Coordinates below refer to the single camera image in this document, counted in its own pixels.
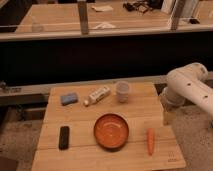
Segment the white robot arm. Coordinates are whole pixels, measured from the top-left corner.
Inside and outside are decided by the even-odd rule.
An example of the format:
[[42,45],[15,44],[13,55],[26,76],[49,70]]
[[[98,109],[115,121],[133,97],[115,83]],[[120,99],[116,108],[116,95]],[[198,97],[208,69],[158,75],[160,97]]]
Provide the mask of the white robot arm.
[[164,124],[175,118],[174,110],[186,100],[191,101],[213,117],[213,88],[205,84],[208,70],[201,63],[191,63],[171,70],[166,75],[167,86],[159,95],[164,107]]

